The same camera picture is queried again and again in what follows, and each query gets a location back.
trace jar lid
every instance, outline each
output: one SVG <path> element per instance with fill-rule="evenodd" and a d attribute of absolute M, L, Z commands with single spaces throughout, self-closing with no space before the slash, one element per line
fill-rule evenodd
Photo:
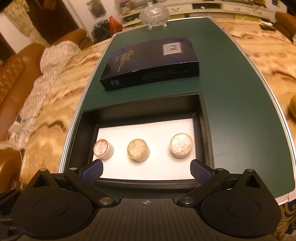
<path fill-rule="evenodd" d="M 192 149 L 192 139 L 185 133 L 174 135 L 170 141 L 170 149 L 173 154 L 186 155 Z"/>
<path fill-rule="evenodd" d="M 143 157 L 147 153 L 147 143 L 142 139 L 132 140 L 128 145 L 128 155 L 132 159 L 138 159 Z"/>
<path fill-rule="evenodd" d="M 98 157 L 103 156 L 108 149 L 108 141 L 100 139 L 94 144 L 94 154 Z"/>

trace plastic bag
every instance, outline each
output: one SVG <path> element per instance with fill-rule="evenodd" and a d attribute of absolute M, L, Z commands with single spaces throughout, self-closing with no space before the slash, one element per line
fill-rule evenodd
<path fill-rule="evenodd" d="M 113 16 L 111 16 L 111 17 L 109 18 L 109 25 L 110 25 L 110 36 L 111 36 L 111 37 L 113 36 L 113 34 L 115 34 L 115 33 L 117 33 L 117 32 L 120 32 L 120 31 L 122 31 L 122 29 L 123 29 L 122 25 L 121 25 L 119 22 L 117 22 L 117 21 L 113 18 Z"/>
<path fill-rule="evenodd" d="M 103 20 L 95 24 L 93 26 L 92 36 L 94 37 L 95 44 L 110 38 L 110 25 L 108 20 Z"/>

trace small jar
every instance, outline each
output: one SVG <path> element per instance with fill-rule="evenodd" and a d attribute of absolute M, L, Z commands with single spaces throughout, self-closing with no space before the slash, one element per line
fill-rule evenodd
<path fill-rule="evenodd" d="M 94 154 L 101 160 L 111 158 L 114 153 L 114 147 L 105 139 L 100 139 L 94 144 Z"/>
<path fill-rule="evenodd" d="M 177 158 L 185 158 L 192 150 L 192 143 L 189 135 L 178 133 L 170 140 L 170 151 Z"/>
<path fill-rule="evenodd" d="M 142 139 L 132 140 L 128 145 L 127 152 L 129 157 L 137 162 L 147 160 L 150 155 L 149 146 Z"/>

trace round container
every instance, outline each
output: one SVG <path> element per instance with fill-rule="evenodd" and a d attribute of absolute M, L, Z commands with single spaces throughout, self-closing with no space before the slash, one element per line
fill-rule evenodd
<path fill-rule="evenodd" d="M 160 3 L 151 4 L 139 15 L 141 22 L 151 29 L 154 26 L 167 26 L 166 22 L 170 19 L 169 10 Z"/>
<path fill-rule="evenodd" d="M 147 143 L 142 139 L 132 140 L 128 145 L 127 152 L 129 157 L 137 162 L 147 160 L 150 155 L 150 149 Z"/>
<path fill-rule="evenodd" d="M 105 139 L 100 139 L 94 144 L 94 154 L 101 160 L 111 158 L 114 153 L 114 147 Z"/>
<path fill-rule="evenodd" d="M 170 140 L 170 151 L 177 158 L 189 156 L 192 150 L 192 139 L 185 133 L 178 133 Z"/>

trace orange bag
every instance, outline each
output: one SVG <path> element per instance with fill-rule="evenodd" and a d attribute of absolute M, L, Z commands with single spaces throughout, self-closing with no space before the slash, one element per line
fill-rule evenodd
<path fill-rule="evenodd" d="M 115 34 L 115 33 L 117 33 L 117 32 L 120 32 L 120 31 L 122 31 L 122 29 L 123 29 L 122 25 L 121 25 L 119 22 L 117 22 L 117 21 L 113 18 L 113 16 L 111 16 L 111 17 L 109 18 L 109 25 L 110 25 L 110 36 L 111 36 L 111 37 L 113 36 L 113 34 Z"/>

